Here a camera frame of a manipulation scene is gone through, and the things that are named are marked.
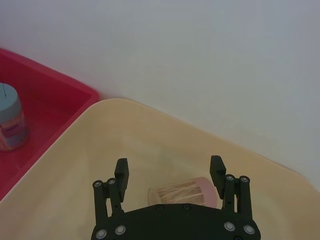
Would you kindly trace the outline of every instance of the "red plastic bin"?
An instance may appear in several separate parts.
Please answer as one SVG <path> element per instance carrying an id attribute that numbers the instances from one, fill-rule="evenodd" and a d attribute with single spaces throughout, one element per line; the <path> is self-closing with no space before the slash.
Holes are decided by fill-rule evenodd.
<path id="1" fill-rule="evenodd" d="M 0 82 L 20 97 L 30 136 L 21 148 L 0 152 L 0 200 L 90 105 L 98 93 L 81 82 L 0 48 Z"/>

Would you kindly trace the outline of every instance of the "screw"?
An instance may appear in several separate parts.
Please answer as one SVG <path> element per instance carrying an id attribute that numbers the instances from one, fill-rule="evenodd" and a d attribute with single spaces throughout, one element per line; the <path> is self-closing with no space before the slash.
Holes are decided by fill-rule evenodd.
<path id="1" fill-rule="evenodd" d="M 190 205 L 189 204 L 185 204 L 183 205 L 184 210 L 189 211 L 190 210 Z"/>
<path id="2" fill-rule="evenodd" d="M 243 177 L 241 177 L 241 181 L 244 183 L 247 183 L 247 182 L 249 182 L 249 179 L 246 178 L 245 176 L 243 176 Z"/>
<path id="3" fill-rule="evenodd" d="M 116 227 L 115 234 L 121 235 L 121 234 L 124 234 L 125 231 L 126 231 L 126 227 L 124 225 L 120 225 Z"/>
<path id="4" fill-rule="evenodd" d="M 114 179 L 110 179 L 110 180 L 108 181 L 109 184 L 114 184 L 115 182 L 116 182 L 116 180 L 114 180 Z"/>
<path id="5" fill-rule="evenodd" d="M 228 176 L 226 176 L 226 179 L 228 179 L 229 181 L 232 181 L 234 179 L 234 177 L 231 175 L 228 175 Z"/>
<path id="6" fill-rule="evenodd" d="M 256 230 L 250 225 L 244 225 L 243 229 L 247 234 L 250 234 L 250 235 L 255 234 L 256 232 Z"/>
<path id="7" fill-rule="evenodd" d="M 224 223 L 224 228 L 229 232 L 233 232 L 234 230 L 236 230 L 236 226 L 230 221 L 226 221 Z"/>
<path id="8" fill-rule="evenodd" d="M 105 230 L 105 229 L 100 229 L 95 234 L 95 237 L 97 239 L 104 239 L 106 236 L 107 236 L 107 230 Z"/>
<path id="9" fill-rule="evenodd" d="M 101 182 L 99 182 L 99 181 L 97 181 L 97 182 L 94 183 L 94 186 L 95 186 L 95 187 L 99 187 L 100 185 L 101 185 Z"/>
<path id="10" fill-rule="evenodd" d="M 164 206 L 162 206 L 162 205 L 158 205 L 158 206 L 156 206 L 156 210 L 157 211 L 163 211 L 165 208 L 164 208 Z"/>

